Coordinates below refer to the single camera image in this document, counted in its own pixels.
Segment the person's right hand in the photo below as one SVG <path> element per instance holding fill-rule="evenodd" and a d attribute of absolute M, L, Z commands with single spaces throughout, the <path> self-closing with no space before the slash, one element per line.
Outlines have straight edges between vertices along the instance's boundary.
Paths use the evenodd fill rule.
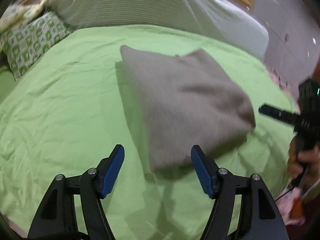
<path fill-rule="evenodd" d="M 319 142 L 312 150 L 297 152 L 294 137 L 290 142 L 288 154 L 287 174 L 290 178 L 296 179 L 303 172 L 302 164 L 309 166 L 303 179 L 303 189 L 308 190 L 319 180 Z"/>

